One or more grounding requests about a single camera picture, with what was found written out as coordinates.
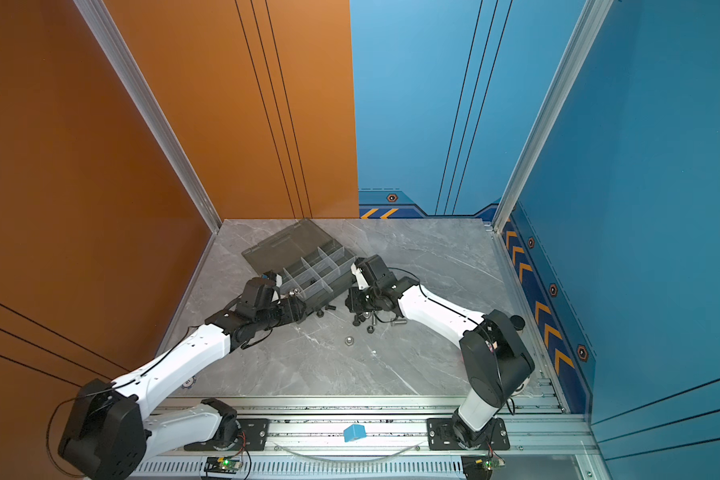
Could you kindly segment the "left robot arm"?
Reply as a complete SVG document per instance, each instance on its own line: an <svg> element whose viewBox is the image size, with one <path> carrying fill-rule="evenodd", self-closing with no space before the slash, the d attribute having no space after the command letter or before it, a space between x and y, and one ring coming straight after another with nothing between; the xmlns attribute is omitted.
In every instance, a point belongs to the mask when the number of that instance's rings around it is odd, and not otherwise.
<svg viewBox="0 0 720 480"><path fill-rule="evenodd" d="M189 444L241 449L237 411L206 398L170 414L155 409L209 365L253 345L255 336L309 314L296 294L281 293L268 277L250 279L243 292L174 347L110 382L92 380L70 399L57 457L88 479L125 479L144 460Z"/></svg>

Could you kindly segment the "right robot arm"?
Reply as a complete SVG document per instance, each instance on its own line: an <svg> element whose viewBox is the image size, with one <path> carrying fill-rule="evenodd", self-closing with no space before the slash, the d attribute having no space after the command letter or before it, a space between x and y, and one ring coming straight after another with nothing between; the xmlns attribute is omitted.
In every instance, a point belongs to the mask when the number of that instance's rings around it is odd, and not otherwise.
<svg viewBox="0 0 720 480"><path fill-rule="evenodd" d="M498 426L497 414L511 405L536 369L521 339L525 320L500 310L482 313L435 295L418 277L394 274L373 255L351 267L355 284L347 308L356 315L388 312L394 321L419 323L456 345L470 390L450 420L451 437L462 449L485 449Z"/></svg>

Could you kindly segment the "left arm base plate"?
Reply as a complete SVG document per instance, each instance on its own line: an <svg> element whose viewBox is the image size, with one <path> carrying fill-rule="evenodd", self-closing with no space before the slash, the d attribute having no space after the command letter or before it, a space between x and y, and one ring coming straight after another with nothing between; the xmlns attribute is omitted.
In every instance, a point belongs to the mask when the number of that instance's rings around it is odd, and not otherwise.
<svg viewBox="0 0 720 480"><path fill-rule="evenodd" d="M224 420L209 444L217 451L264 451L269 424L266 418Z"/></svg>

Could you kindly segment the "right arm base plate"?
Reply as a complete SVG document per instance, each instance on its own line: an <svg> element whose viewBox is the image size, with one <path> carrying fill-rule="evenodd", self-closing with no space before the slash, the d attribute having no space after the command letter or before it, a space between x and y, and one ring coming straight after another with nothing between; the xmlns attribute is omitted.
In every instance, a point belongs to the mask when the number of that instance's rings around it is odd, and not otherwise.
<svg viewBox="0 0 720 480"><path fill-rule="evenodd" d="M429 449L508 451L509 435L503 419L494 417L479 431L471 430L458 418L427 420Z"/></svg>

